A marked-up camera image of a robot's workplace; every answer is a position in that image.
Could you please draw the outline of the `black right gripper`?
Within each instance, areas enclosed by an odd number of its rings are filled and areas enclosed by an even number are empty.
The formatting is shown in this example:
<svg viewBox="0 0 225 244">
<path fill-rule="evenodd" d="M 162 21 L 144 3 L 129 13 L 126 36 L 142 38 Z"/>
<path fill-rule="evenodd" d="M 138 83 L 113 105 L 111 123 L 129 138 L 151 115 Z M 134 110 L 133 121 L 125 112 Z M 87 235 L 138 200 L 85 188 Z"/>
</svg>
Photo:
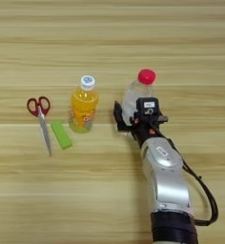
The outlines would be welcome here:
<svg viewBox="0 0 225 244">
<path fill-rule="evenodd" d="M 159 126 L 168 121 L 168 117 L 165 115 L 138 115 L 130 119 L 132 126 L 127 126 L 123 120 L 121 105 L 117 101 L 114 102 L 113 116 L 117 130 L 131 132 L 139 147 L 142 147 L 144 142 L 150 138 L 163 137 Z"/>
</svg>

